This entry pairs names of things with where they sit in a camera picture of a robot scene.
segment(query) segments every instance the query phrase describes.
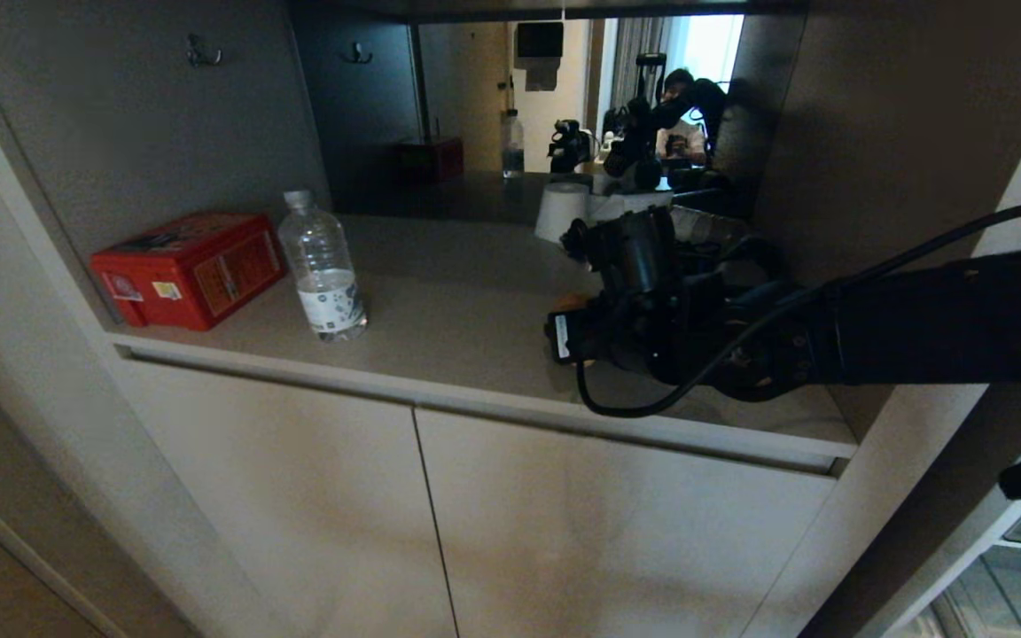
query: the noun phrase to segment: white shirt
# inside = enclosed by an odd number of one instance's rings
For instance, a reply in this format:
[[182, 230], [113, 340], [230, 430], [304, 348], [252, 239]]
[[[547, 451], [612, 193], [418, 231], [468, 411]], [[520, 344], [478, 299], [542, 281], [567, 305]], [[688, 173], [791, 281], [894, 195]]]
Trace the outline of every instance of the white shirt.
[[[666, 148], [669, 144], [669, 135], [676, 135], [684, 138], [685, 150], [683, 156], [670, 156]], [[655, 134], [655, 154], [659, 158], [667, 157], [687, 157], [691, 153], [706, 152], [707, 138], [703, 137], [703, 130], [697, 125], [689, 125], [681, 119], [672, 129], [661, 129]]]

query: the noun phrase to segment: wall hook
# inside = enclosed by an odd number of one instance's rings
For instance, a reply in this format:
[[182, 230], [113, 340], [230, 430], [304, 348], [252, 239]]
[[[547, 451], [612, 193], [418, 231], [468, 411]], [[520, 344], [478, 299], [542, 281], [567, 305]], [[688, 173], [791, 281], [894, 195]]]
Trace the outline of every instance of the wall hook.
[[215, 57], [208, 57], [206, 53], [203, 52], [203, 47], [201, 47], [201, 41], [199, 41], [199, 36], [195, 36], [194, 33], [187, 34], [187, 61], [193, 67], [216, 67], [220, 62], [224, 60], [224, 50], [215, 49]]
[[352, 44], [352, 57], [341, 56], [341, 59], [345, 60], [349, 64], [369, 64], [369, 62], [373, 61], [373, 53], [369, 53], [369, 56], [366, 57], [364, 52], [361, 51], [361, 49], [360, 49], [360, 43], [359, 42], [353, 42], [353, 44]]

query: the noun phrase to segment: cabinet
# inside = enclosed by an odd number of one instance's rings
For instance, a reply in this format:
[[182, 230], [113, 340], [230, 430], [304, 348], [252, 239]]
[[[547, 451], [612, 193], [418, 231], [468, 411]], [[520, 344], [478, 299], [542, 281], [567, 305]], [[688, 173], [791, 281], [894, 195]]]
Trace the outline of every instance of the cabinet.
[[433, 409], [417, 423], [460, 638], [737, 637], [834, 485]]
[[126, 360], [117, 383], [301, 635], [453, 635], [412, 408]]

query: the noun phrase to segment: white cup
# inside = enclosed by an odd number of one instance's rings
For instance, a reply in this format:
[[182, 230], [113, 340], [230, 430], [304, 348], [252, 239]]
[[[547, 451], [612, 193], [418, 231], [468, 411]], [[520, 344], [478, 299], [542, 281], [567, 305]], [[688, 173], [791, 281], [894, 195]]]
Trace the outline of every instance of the white cup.
[[547, 242], [562, 243], [562, 235], [570, 231], [575, 218], [585, 218], [588, 186], [573, 182], [554, 182], [542, 191], [542, 205], [534, 236]]

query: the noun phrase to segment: plastic water bottle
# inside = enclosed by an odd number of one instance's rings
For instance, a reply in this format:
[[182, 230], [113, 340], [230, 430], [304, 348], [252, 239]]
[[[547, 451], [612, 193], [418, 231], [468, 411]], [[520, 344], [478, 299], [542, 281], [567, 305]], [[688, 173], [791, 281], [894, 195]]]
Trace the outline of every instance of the plastic water bottle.
[[291, 213], [279, 226], [279, 241], [297, 280], [309, 327], [324, 342], [357, 338], [369, 317], [341, 223], [321, 210], [309, 191], [291, 191], [283, 197]]
[[507, 110], [502, 118], [502, 178], [522, 178], [522, 171], [527, 162], [527, 153], [523, 148], [526, 135], [522, 132], [522, 121], [519, 121], [519, 110]]

